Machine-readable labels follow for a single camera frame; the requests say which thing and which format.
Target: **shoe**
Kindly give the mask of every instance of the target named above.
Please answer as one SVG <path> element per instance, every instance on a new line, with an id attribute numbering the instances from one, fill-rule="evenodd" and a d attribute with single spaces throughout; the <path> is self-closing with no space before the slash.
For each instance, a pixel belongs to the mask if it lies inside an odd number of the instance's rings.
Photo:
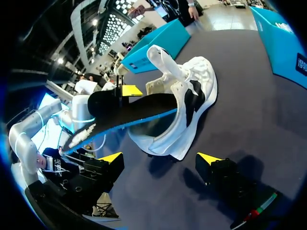
<path id="1" fill-rule="evenodd" d="M 144 152 L 171 155 L 180 161 L 194 140 L 201 114 L 216 101 L 216 76 L 204 57 L 194 57 L 178 65 L 156 45 L 149 48 L 147 57 L 163 72 L 161 78 L 146 84 L 147 94 L 172 93 L 177 101 L 177 113 L 131 126 L 128 133 Z"/>

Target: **gray table surface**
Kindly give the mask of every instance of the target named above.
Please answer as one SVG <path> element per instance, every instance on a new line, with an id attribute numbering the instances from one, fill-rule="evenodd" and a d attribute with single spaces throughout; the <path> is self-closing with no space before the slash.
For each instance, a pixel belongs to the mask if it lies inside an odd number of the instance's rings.
<path id="1" fill-rule="evenodd" d="M 149 158 L 125 131 L 108 134 L 100 155 L 124 153 L 125 170 L 110 195 L 130 230 L 225 230 L 235 213 L 210 195 L 195 170 L 203 152 L 237 162 L 248 177 L 284 194 L 283 214 L 297 196 L 307 168 L 307 90 L 272 74 L 257 31 L 224 30 L 193 36 L 178 55 L 183 64 L 204 56 L 218 80 L 216 104 L 199 120 L 183 161 Z M 155 70 L 128 73 L 127 84 L 146 94 Z"/>

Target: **blue panel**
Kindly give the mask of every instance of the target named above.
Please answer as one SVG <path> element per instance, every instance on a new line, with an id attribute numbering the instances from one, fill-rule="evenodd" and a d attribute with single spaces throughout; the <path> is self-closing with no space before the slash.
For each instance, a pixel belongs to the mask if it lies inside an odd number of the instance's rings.
<path id="1" fill-rule="evenodd" d="M 297 70 L 298 56 L 305 56 L 295 34 L 281 29 L 275 23 L 285 23 L 286 20 L 276 12 L 251 7 L 259 35 L 265 46 L 274 74 L 288 78 L 307 88 L 307 77 Z"/>
<path id="2" fill-rule="evenodd" d="M 173 20 L 142 38 L 121 63 L 133 73 L 157 69 L 147 58 L 147 50 L 152 45 L 162 47 L 175 59 L 189 38 L 190 35 L 180 21 Z"/>

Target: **robotic arm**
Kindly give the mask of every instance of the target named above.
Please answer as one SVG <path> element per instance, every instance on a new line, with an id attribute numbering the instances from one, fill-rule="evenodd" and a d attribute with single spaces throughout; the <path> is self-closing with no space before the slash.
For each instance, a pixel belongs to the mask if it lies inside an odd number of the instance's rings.
<path id="1" fill-rule="evenodd" d="M 74 96 L 71 110 L 62 110 L 60 99 L 55 99 L 52 104 L 35 111 L 24 121 L 11 127 L 9 132 L 10 146 L 21 162 L 21 170 L 27 186 L 38 180 L 37 148 L 31 138 L 51 117 L 56 117 L 59 124 L 71 132 L 75 132 L 87 122 L 93 121 L 94 118 L 87 108 L 88 98 L 88 95 Z"/>

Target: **person's hand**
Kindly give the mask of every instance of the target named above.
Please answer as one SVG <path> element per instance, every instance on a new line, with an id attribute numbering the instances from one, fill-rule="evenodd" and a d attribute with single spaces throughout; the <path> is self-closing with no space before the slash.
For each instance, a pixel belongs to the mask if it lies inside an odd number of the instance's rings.
<path id="1" fill-rule="evenodd" d="M 195 6 L 189 7 L 189 14 L 190 14 L 191 18 L 194 18 L 195 20 L 198 20 L 200 18 Z"/>

